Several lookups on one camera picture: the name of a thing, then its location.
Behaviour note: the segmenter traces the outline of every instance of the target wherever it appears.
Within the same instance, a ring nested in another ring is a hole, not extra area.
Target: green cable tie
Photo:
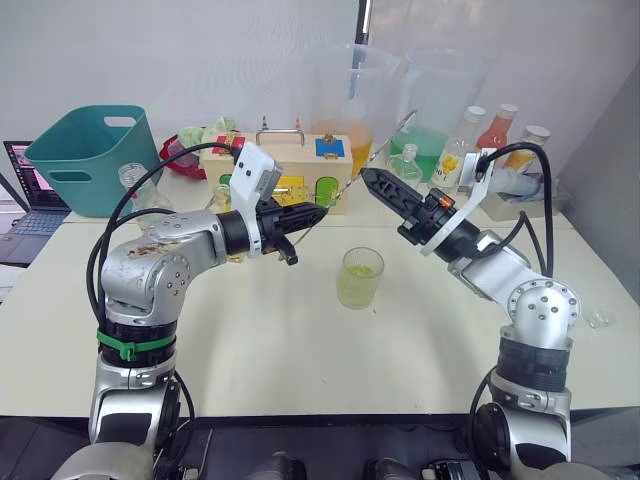
[[[122,360],[130,361],[134,354],[140,352],[148,352],[149,350],[156,350],[158,348],[166,347],[176,338],[175,335],[159,338],[158,340],[151,340],[149,342],[122,342],[117,338],[110,337],[106,333],[98,330],[98,341],[108,347],[115,348],[120,352],[120,358]]]

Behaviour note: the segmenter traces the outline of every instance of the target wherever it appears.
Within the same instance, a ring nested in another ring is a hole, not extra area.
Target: laptop keyboard
[[[67,214],[54,213],[30,213],[12,229],[12,233],[23,235],[53,235],[56,229],[62,225]]]

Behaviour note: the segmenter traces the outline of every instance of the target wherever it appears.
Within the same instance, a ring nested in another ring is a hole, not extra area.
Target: wooden box
[[[353,160],[346,136],[307,135],[301,130],[261,130],[229,132],[219,135],[216,141],[237,147],[245,141],[254,142],[275,158],[283,172],[273,197],[281,205],[307,201],[328,206],[351,178]],[[229,183],[233,162],[226,150],[214,148],[202,152],[200,165],[212,188]],[[345,214],[346,200],[345,195],[329,213]]]

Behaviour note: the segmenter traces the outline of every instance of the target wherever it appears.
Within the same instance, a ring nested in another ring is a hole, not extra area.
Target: green liquid
[[[365,308],[371,305],[376,294],[378,280],[371,268],[366,265],[351,265],[342,270],[338,278],[338,298],[349,308]]]
[[[435,130],[421,127],[409,127],[406,132],[398,132],[391,140],[390,153],[396,155],[402,153],[402,148],[407,143],[413,143],[418,147],[416,163],[422,170],[422,182],[431,180],[434,170],[438,166],[440,154],[447,144],[447,136]]]

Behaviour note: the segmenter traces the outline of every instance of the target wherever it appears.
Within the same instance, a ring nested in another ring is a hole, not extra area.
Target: teal plastic basket
[[[56,122],[25,151],[25,157],[76,213],[108,217],[125,193],[118,168],[158,164],[144,109],[90,105]],[[160,172],[154,176],[157,182]],[[131,210],[129,203],[123,213]]]

